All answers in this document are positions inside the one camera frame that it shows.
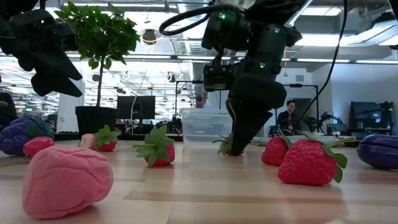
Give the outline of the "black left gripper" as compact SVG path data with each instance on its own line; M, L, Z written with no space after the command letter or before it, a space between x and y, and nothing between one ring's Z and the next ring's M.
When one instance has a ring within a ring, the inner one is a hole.
M6 55L18 58L24 70L58 74L36 74L31 78L32 87L39 96L53 91L69 96L82 95L69 79L81 80L82 75L65 53L77 47L77 35L71 25L54 18L45 9L16 14L1 25L1 50Z

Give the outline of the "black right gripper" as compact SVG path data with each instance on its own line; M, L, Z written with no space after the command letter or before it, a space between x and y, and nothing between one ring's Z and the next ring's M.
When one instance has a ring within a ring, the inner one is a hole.
M287 92L274 78L250 73L230 75L228 90L226 109L233 135L230 153L238 156L272 117L272 110L284 104Z

